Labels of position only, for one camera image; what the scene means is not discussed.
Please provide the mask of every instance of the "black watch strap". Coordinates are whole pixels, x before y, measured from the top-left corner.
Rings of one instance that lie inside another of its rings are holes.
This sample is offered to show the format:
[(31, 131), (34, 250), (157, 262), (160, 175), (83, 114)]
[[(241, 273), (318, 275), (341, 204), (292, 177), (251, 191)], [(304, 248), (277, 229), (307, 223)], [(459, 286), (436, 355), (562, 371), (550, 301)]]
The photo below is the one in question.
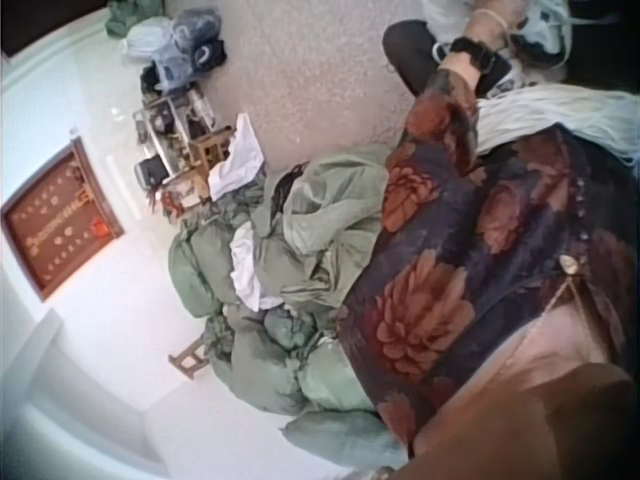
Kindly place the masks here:
[(497, 53), (487, 47), (485, 43), (474, 42), (467, 37), (456, 38), (451, 44), (451, 51), (468, 53), (471, 57), (471, 65), (483, 75), (489, 73), (497, 56)]

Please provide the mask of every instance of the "white sheet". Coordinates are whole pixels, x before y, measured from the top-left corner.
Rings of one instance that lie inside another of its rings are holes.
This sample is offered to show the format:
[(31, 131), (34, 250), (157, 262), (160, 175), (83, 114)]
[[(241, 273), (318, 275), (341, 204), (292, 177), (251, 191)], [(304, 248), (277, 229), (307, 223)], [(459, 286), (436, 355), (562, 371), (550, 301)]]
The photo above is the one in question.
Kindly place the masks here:
[(241, 113), (236, 121), (236, 133), (229, 146), (229, 158), (209, 172), (211, 199), (249, 183), (264, 163), (264, 155), (251, 126), (249, 115)]
[(253, 228), (244, 223), (233, 235), (230, 244), (233, 272), (231, 281), (238, 297), (254, 312), (269, 310), (283, 303), (279, 297), (268, 295), (256, 275), (253, 263)]

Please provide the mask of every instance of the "floor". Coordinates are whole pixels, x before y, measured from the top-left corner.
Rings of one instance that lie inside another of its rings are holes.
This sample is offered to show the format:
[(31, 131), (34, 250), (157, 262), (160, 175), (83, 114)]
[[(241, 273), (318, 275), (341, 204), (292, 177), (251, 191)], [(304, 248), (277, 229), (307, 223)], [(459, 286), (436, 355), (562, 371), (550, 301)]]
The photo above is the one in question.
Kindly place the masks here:
[(203, 87), (225, 122), (249, 113), (271, 165), (397, 140), (412, 99), (381, 39), (421, 17), (420, 0), (168, 0), (170, 13), (212, 5), (229, 59)]

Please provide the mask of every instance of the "wooden chair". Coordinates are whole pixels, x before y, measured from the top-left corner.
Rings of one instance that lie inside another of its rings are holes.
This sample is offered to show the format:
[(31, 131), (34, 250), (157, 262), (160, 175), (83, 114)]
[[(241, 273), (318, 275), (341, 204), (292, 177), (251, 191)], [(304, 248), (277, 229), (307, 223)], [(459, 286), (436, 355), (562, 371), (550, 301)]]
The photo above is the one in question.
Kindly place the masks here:
[(196, 372), (209, 365), (209, 360), (197, 352), (200, 347), (204, 347), (204, 343), (201, 338), (198, 338), (177, 356), (169, 355), (169, 363), (189, 380), (193, 380)]

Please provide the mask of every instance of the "sneaker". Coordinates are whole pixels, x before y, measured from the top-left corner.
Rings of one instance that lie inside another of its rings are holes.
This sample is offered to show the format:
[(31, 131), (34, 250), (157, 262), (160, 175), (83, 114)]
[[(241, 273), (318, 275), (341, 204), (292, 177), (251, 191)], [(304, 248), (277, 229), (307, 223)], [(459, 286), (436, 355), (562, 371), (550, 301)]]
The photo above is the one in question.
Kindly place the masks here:
[(509, 38), (523, 62), (539, 68), (563, 65), (572, 40), (568, 0), (532, 1), (527, 18)]

